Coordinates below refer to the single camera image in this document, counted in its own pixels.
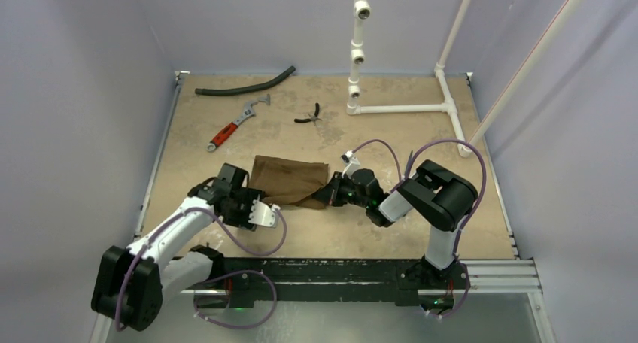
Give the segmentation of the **brown cloth napkin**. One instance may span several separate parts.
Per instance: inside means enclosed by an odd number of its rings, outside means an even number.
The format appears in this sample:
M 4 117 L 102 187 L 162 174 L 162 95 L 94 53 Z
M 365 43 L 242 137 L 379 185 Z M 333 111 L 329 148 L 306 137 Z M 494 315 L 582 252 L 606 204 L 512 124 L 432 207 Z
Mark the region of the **brown cloth napkin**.
M 327 205 L 313 194 L 327 184 L 329 175 L 326 163 L 257 155 L 248 186 L 263 191 L 266 204 L 321 210 Z

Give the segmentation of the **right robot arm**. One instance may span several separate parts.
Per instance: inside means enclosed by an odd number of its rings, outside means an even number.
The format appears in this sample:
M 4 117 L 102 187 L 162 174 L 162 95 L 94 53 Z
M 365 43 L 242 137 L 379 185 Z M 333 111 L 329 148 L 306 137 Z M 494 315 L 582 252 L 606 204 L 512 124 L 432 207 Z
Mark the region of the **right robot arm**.
M 382 189 L 373 170 L 356 167 L 334 173 L 311 197 L 333 207 L 363 208 L 371 222 L 383 228 L 410 211 L 418 212 L 430 224 L 430 237 L 414 270 L 428 286 L 440 288 L 458 265 L 454 246 L 460 222 L 472 212 L 479 192 L 468 180 L 426 160 L 392 192 Z

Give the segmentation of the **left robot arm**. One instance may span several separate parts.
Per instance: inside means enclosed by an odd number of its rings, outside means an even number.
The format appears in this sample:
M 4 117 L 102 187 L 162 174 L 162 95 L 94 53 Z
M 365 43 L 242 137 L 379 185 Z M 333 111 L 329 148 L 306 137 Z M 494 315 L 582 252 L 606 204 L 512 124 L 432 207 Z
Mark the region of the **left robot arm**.
M 163 303 L 182 290 L 201 284 L 207 290 L 229 286 L 223 254 L 197 245 L 182 257 L 178 252 L 203 229 L 254 231 L 274 228 L 275 207 L 263 201 L 261 190 L 245 186 L 248 172 L 223 164 L 219 173 L 196 184 L 176 210 L 156 228 L 126 247 L 112 246 L 102 255 L 91 309 L 111 318 L 117 328 L 147 329 Z

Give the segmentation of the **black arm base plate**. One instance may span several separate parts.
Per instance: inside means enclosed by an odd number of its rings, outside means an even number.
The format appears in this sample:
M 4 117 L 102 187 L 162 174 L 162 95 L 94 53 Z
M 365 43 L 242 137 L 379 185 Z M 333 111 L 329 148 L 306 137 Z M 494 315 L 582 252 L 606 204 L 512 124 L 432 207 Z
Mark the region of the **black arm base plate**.
M 458 261 L 439 271 L 418 259 L 279 259 L 227 257 L 189 286 L 197 298 L 218 296 L 233 308 L 258 301 L 389 302 L 452 309 L 470 287 Z

